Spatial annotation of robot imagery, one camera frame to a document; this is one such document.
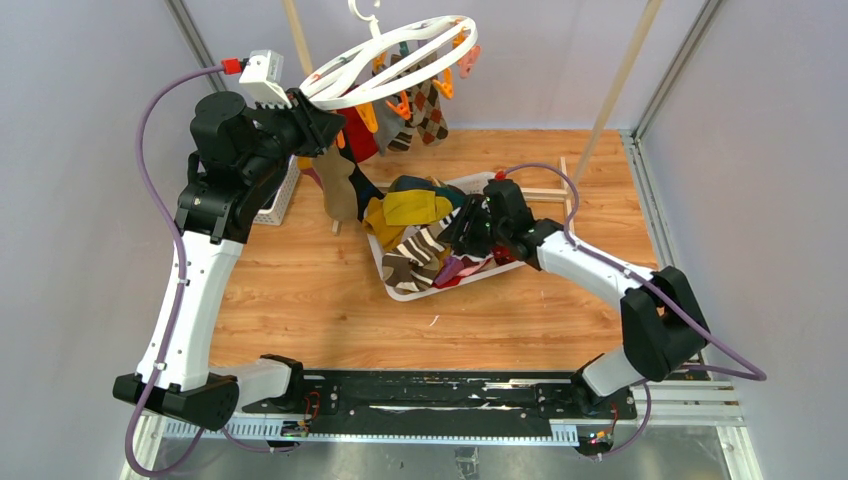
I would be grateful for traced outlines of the brown white striped sock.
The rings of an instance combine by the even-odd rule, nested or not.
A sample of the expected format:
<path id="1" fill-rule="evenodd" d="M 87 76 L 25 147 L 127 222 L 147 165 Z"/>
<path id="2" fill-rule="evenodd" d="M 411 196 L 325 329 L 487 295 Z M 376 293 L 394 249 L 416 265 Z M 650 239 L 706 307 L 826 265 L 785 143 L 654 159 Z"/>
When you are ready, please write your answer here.
<path id="1" fill-rule="evenodd" d="M 382 257 L 382 279 L 399 291 L 419 292 L 432 287 L 444 260 L 450 255 L 448 244 L 437 239 L 443 226 L 423 227 Z"/>

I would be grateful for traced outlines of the tan brown sock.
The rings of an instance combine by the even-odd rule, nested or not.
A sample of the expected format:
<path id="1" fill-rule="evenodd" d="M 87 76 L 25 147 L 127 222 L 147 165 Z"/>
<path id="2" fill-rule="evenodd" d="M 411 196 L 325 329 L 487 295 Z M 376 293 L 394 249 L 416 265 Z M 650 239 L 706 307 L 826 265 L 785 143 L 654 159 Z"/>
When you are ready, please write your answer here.
<path id="1" fill-rule="evenodd" d="M 312 168 L 321 182 L 324 210 L 339 222 L 356 220 L 358 217 L 357 195 L 350 177 L 355 164 L 344 158 L 336 146 L 312 160 Z"/>

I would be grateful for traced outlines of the white round clip hanger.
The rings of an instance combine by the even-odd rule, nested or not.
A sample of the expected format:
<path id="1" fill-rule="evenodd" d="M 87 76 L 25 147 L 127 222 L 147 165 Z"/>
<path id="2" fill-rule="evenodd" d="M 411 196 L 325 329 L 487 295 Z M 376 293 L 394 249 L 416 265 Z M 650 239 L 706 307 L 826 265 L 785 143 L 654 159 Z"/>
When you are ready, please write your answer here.
<path id="1" fill-rule="evenodd" d="M 431 86 L 445 99 L 455 96 L 456 80 L 466 79 L 482 48 L 476 22 L 464 15 L 443 15 L 383 31 L 375 13 L 349 12 L 367 24 L 370 37 L 310 73 L 300 89 L 317 107 L 357 108 L 371 130 L 378 127 L 374 106 L 402 98 L 415 86 Z"/>

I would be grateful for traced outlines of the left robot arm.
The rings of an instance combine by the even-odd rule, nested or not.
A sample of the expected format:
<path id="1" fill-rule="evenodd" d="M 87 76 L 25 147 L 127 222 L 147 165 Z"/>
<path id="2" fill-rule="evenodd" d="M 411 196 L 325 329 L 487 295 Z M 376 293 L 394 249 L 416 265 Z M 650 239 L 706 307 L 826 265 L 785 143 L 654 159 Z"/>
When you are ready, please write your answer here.
<path id="1" fill-rule="evenodd" d="M 169 284 L 147 351 L 134 372 L 114 381 L 116 399 L 211 431 L 258 401 L 286 413 L 305 404 L 298 361 L 266 354 L 216 371 L 209 352 L 223 294 L 259 210 L 281 187 L 291 160 L 326 152 L 345 123 L 295 88 L 281 105 L 248 105 L 234 92 L 197 103 L 188 182 L 170 216 L 178 239 Z"/>

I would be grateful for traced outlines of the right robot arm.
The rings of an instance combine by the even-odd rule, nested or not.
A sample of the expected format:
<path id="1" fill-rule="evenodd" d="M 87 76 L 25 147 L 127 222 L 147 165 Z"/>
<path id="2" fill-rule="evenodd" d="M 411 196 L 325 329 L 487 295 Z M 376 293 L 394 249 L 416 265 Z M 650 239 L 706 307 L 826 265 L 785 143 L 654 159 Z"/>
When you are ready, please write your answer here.
<path id="1" fill-rule="evenodd" d="M 682 271 L 629 264 L 554 220 L 535 218 L 511 180 L 491 180 L 468 196 L 438 238 L 461 254 L 503 247 L 515 260 L 570 280 L 617 309 L 621 346 L 569 379 L 565 400 L 584 416 L 599 415 L 613 395 L 640 381 L 665 380 L 708 344 L 708 325 Z"/>

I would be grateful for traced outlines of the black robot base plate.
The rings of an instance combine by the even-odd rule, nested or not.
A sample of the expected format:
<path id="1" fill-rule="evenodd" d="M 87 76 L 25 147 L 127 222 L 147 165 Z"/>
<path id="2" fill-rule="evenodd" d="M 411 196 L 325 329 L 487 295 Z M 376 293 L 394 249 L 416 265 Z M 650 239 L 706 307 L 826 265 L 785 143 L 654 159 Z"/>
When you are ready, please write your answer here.
<path id="1" fill-rule="evenodd" d="M 597 405 L 576 398 L 568 371 L 331 370 L 305 372 L 299 401 L 260 400 L 251 414 L 306 419 L 314 435 L 459 440 L 541 439 L 554 420 L 608 427 L 634 420 L 629 389 Z"/>

